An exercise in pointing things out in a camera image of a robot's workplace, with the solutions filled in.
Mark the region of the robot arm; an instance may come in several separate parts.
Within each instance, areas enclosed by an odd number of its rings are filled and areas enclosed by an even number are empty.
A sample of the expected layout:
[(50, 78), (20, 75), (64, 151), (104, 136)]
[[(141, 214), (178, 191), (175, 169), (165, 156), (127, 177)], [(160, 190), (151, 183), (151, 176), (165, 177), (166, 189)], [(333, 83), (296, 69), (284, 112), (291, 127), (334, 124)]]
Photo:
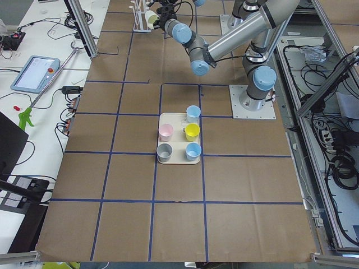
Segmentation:
[(263, 108), (277, 80), (276, 72), (267, 65), (268, 58), (298, 4), (298, 1), (236, 1), (238, 12), (234, 17), (241, 22), (212, 44), (207, 44), (188, 25), (177, 20), (176, 1), (161, 1), (153, 26), (161, 28), (187, 49), (191, 69), (197, 76), (207, 74), (225, 55), (249, 42), (242, 57), (248, 86), (239, 101), (243, 108), (256, 112)]
[(180, 9), (183, 3), (188, 3), (191, 9), (193, 9), (193, 6), (200, 7), (204, 5), (205, 2), (206, 0), (192, 0), (192, 3), (190, 3), (189, 1), (178, 1), (178, 0), (151, 0), (148, 4), (148, 7), (150, 8), (155, 3), (159, 3), (162, 7), (172, 8), (173, 13), (176, 13)]

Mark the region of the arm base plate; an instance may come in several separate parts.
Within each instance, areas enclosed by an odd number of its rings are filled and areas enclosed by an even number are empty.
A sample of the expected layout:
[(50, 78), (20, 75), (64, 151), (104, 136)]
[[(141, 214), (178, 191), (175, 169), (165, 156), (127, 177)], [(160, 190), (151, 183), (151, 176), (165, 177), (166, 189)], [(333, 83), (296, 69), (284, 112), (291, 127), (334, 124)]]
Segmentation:
[(222, 35), (233, 30), (243, 19), (234, 17), (233, 15), (220, 15), (220, 27)]
[(268, 93), (263, 100), (247, 94), (247, 85), (229, 85), (233, 119), (275, 120), (273, 100)]

